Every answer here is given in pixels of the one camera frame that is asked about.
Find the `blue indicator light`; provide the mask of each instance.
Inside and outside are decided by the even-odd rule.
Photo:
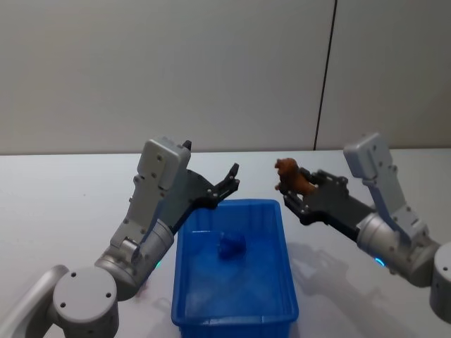
[[[380,258],[375,258],[374,260],[376,261],[377,264],[385,266],[385,263]]]

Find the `orange toy animal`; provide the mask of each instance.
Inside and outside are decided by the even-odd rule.
[[[315,191],[316,187],[299,172],[299,166],[293,158],[277,160],[275,168],[278,169],[277,173],[280,176],[280,183],[276,185],[276,190],[280,189],[280,184],[284,184],[296,194],[308,195]]]

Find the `white table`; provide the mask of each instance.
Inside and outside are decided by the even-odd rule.
[[[435,239],[451,241],[451,149],[393,152],[407,199]],[[234,199],[276,199],[277,158],[350,177],[341,151],[193,154],[190,167],[212,182],[240,164]],[[0,156],[0,314],[25,285],[53,265],[91,265],[128,207],[139,155]],[[351,193],[370,204],[359,181]],[[322,224],[304,227],[282,207],[299,320],[291,337],[451,337],[434,316],[428,289],[417,289],[375,264],[350,240]],[[179,337],[171,322],[175,245],[138,299],[120,304],[117,337]],[[47,337],[62,337],[53,327]]]

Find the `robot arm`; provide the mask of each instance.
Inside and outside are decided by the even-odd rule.
[[[118,301],[136,295],[191,212],[215,208],[238,189],[238,164],[213,186],[186,168],[190,149],[189,141],[148,141],[127,215],[95,266],[45,273],[0,323],[0,338],[42,338],[52,324],[67,338],[114,337]]]
[[[304,168],[297,174],[315,186],[312,192],[300,191],[296,180],[279,170],[285,205],[303,225],[330,225],[392,274],[417,287],[431,286],[431,308],[451,323],[451,244],[440,246],[432,240],[425,222],[407,205],[397,167],[379,134],[347,146],[344,154],[352,174],[369,187],[376,209],[349,195],[345,177]]]

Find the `blue plastic bin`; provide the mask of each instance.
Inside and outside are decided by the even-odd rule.
[[[239,259],[221,260],[221,232],[245,236]],[[172,321],[183,338],[286,338],[296,293],[277,201],[224,201],[196,210],[178,233]]]

